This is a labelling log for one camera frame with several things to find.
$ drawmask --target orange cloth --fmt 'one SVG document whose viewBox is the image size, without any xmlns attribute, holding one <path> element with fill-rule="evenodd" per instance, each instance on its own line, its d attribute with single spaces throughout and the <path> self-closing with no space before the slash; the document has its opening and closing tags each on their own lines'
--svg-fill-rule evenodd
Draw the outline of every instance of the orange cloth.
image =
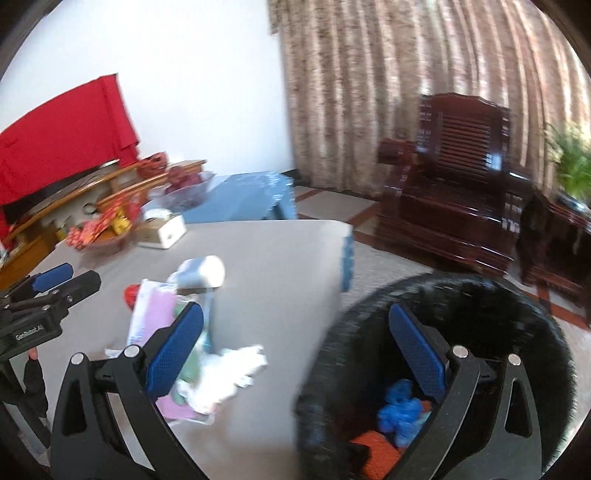
<svg viewBox="0 0 591 480">
<path fill-rule="evenodd" d="M 388 439 L 374 430 L 365 432 L 351 443 L 369 447 L 369 459 L 363 467 L 363 474 L 369 480 L 383 480 L 400 460 L 400 453 Z"/>
</svg>

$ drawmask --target wooden table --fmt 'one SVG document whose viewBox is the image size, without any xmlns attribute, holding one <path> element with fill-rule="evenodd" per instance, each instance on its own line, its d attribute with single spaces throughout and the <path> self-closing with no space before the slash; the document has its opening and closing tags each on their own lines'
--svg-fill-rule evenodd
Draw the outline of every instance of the wooden table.
<svg viewBox="0 0 591 480">
<path fill-rule="evenodd" d="M 517 243 L 525 284 L 545 282 L 585 304 L 591 273 L 591 219 L 536 190 L 522 217 Z"/>
</svg>

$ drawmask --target green plant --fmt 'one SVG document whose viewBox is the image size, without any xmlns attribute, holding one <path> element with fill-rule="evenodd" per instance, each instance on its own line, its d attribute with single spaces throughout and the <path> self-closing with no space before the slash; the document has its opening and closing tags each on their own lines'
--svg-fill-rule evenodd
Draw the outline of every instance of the green plant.
<svg viewBox="0 0 591 480">
<path fill-rule="evenodd" d="M 571 197 L 587 202 L 591 198 L 591 144 L 580 125 L 565 133 L 552 125 L 546 135 L 549 158 L 557 163 L 558 183 Z"/>
</svg>

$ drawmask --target blue gripper pad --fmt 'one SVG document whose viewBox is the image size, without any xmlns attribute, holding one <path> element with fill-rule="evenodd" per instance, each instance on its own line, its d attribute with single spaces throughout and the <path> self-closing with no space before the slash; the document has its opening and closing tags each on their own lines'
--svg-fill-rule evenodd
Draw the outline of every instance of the blue gripper pad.
<svg viewBox="0 0 591 480">
<path fill-rule="evenodd" d="M 151 401 L 168 395 L 201 335 L 203 325 L 201 306 L 189 303 L 170 327 L 156 330 L 145 344 L 149 361 L 145 392 Z"/>
<path fill-rule="evenodd" d="M 42 293 L 57 287 L 72 278 L 74 269 L 69 263 L 64 263 L 44 273 L 39 273 L 33 280 L 33 290 Z"/>
<path fill-rule="evenodd" d="M 388 316 L 390 332 L 421 390 L 440 403 L 446 394 L 446 365 L 426 337 L 425 328 L 404 304 L 395 303 Z"/>
</svg>

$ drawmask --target red cloth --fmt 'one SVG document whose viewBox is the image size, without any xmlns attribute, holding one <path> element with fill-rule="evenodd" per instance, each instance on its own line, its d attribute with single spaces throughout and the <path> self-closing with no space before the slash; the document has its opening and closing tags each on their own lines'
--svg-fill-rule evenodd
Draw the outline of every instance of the red cloth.
<svg viewBox="0 0 591 480">
<path fill-rule="evenodd" d="M 62 93 L 0 134 L 0 205 L 116 158 L 131 165 L 137 144 L 116 75 Z M 0 213 L 0 239 L 6 229 Z"/>
</svg>

